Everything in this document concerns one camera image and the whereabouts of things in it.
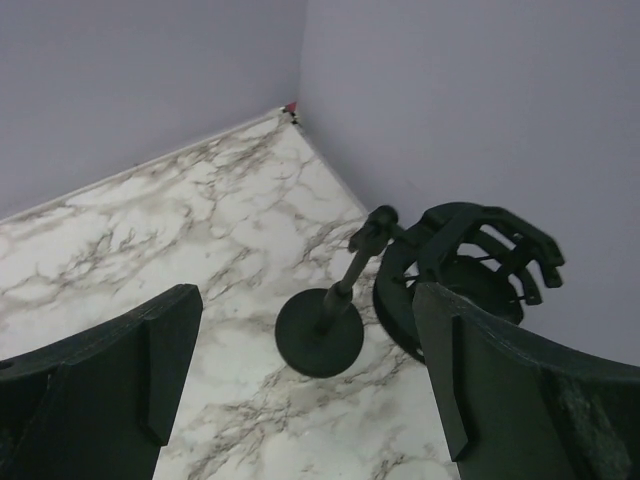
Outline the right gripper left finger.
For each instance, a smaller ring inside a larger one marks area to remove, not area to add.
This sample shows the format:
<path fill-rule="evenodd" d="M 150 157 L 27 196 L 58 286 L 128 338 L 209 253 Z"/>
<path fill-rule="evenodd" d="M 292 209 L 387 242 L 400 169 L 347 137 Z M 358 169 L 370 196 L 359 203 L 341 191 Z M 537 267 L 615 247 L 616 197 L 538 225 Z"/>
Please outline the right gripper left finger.
<path fill-rule="evenodd" d="M 4 479 L 150 479 L 169 442 L 203 301 L 176 285 L 1 362 Z"/>

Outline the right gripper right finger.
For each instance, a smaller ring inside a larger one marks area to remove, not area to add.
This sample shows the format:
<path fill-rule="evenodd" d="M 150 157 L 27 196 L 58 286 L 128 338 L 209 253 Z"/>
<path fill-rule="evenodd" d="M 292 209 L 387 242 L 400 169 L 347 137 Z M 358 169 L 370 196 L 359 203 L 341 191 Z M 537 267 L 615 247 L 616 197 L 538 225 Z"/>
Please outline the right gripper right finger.
<path fill-rule="evenodd" d="M 436 283 L 413 311 L 464 479 L 635 479 L 639 370 L 493 316 Z"/>

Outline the black round-base shock-mount stand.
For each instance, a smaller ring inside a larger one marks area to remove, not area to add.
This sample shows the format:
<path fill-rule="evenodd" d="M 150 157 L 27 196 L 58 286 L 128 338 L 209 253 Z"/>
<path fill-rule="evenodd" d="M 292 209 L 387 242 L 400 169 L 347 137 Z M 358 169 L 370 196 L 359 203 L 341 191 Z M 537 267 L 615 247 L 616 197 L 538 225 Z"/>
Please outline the black round-base shock-mount stand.
<path fill-rule="evenodd" d="M 425 360 L 412 307 L 419 283 L 439 283 L 515 325 L 524 306 L 542 302 L 530 262 L 539 265 L 546 287 L 563 284 L 558 269 L 565 258 L 556 241 L 502 207 L 445 203 L 404 229 L 397 211 L 383 205 L 351 236 L 348 249 L 354 258 L 341 280 L 297 293 L 276 319 L 281 357 L 308 377 L 334 377 L 358 358 L 364 323 L 352 302 L 353 286 L 375 256 L 382 258 L 372 291 L 375 315 L 418 362 Z"/>

